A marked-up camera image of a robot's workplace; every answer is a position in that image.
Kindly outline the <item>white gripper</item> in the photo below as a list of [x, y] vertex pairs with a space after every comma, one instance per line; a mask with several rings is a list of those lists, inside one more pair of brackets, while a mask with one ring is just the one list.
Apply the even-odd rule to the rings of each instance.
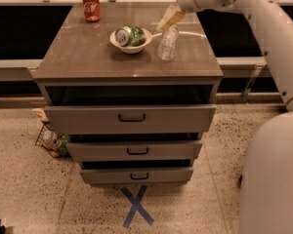
[[177, 5], [170, 5], [157, 25], [158, 31], [166, 31], [182, 20], [186, 13], [194, 13], [203, 9], [215, 9], [222, 6], [224, 0], [176, 0]]

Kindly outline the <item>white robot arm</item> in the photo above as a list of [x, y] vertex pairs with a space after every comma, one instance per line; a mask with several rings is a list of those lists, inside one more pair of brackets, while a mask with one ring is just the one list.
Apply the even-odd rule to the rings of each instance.
[[246, 18], [285, 111], [263, 123], [245, 151], [238, 234], [293, 234], [293, 19], [275, 0], [176, 0], [161, 31], [185, 14], [236, 10]]

